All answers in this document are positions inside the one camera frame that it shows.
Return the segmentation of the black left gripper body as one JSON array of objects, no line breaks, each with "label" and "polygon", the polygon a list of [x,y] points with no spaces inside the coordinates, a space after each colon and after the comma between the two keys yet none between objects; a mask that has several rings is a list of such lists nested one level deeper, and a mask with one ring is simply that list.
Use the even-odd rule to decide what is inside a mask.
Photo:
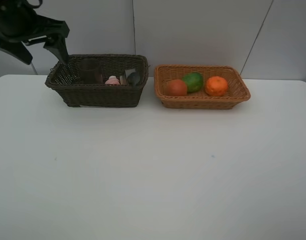
[{"label": "black left gripper body", "polygon": [[38,43],[37,39],[54,42],[56,38],[67,38],[69,27],[65,21],[38,15],[41,7],[27,0],[0,0],[0,40],[9,43]]}]

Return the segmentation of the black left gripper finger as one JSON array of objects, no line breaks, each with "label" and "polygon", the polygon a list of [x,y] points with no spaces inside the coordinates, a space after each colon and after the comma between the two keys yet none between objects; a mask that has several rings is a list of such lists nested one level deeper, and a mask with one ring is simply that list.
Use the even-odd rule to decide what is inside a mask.
[{"label": "black left gripper finger", "polygon": [[69,63],[69,54],[64,37],[48,36],[43,47],[51,52],[63,65]]},{"label": "black left gripper finger", "polygon": [[0,51],[13,56],[26,65],[32,63],[33,57],[22,42],[0,41]]}]

